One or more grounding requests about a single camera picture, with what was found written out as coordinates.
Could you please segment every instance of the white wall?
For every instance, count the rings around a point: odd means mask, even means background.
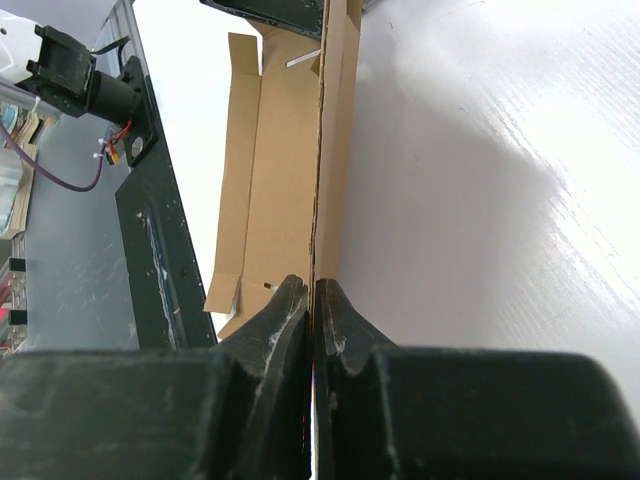
[[[93,47],[116,0],[0,0],[0,9],[67,33]]]

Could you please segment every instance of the cardboard flap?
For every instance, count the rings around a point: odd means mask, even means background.
[[[205,310],[208,312],[231,313],[239,284],[240,275],[215,272],[207,294]]]
[[[244,269],[253,154],[260,108],[257,39],[229,34],[233,65],[218,241],[205,310],[229,313]]]
[[[229,54],[233,73],[258,75],[258,39],[253,35],[229,33]]]
[[[218,336],[224,339],[231,335],[266,307],[271,297],[273,297],[273,290],[266,287],[264,283],[243,278],[240,282],[237,314],[222,327]]]

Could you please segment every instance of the black wire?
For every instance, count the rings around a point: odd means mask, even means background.
[[[105,53],[110,52],[111,50],[114,50],[118,47],[123,47],[128,42],[129,42],[129,36],[125,35],[124,37],[116,40],[115,42],[112,42],[109,45],[102,47],[100,50],[92,50],[91,53],[93,55],[104,55]]]

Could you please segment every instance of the black metal plate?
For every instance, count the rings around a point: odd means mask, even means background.
[[[140,348],[216,344],[171,157],[146,79],[158,139],[116,192]]]
[[[319,39],[322,36],[323,0],[200,0],[201,3],[247,20]]]

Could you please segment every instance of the books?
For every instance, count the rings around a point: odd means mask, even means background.
[[[2,121],[5,120],[5,112],[7,120],[12,126],[11,136],[16,140],[25,153],[37,161],[38,147],[31,144],[37,131],[41,129],[41,124],[45,119],[40,118],[37,114],[24,109],[17,109],[13,105],[2,105]],[[6,230],[0,232],[1,240],[10,240],[17,234],[25,231],[27,227],[27,216],[29,213],[29,201],[31,199],[31,190],[33,188],[34,170],[28,165],[24,165],[22,178],[18,185],[18,191],[13,203],[11,218],[6,225]]]

